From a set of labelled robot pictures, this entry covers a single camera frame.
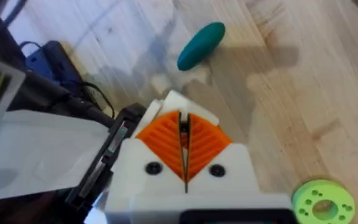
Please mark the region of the bare white finger of the left gripper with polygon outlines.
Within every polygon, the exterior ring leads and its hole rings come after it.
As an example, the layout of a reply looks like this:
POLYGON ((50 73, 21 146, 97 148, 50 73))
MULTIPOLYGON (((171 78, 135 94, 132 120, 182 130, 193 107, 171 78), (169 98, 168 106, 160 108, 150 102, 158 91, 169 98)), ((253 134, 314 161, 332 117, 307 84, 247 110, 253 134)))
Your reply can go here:
POLYGON ((149 107, 146 109, 145 114, 137 125, 137 134, 159 116, 176 110, 179 110, 182 113, 182 121, 186 121, 187 115, 190 113, 202 117, 215 126, 219 124, 219 118, 214 113, 185 97, 181 93, 175 90, 170 90, 165 99, 154 99, 149 104, 149 107))

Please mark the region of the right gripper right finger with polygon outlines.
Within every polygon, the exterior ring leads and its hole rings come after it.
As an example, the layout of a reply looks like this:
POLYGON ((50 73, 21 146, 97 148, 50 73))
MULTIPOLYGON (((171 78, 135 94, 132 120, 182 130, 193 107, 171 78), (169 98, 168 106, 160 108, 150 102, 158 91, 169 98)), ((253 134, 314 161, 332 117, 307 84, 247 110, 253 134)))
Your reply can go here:
POLYGON ((247 147, 206 119, 190 114, 186 193, 259 192, 247 147))

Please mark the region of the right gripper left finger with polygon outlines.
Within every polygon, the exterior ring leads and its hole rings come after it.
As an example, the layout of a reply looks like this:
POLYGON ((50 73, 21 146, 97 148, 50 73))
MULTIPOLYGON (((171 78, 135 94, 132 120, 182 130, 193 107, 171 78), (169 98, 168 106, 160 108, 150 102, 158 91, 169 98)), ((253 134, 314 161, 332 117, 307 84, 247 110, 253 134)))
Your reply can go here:
POLYGON ((178 110, 162 115, 122 143, 107 207, 128 207, 138 198, 185 194, 180 115, 178 110))

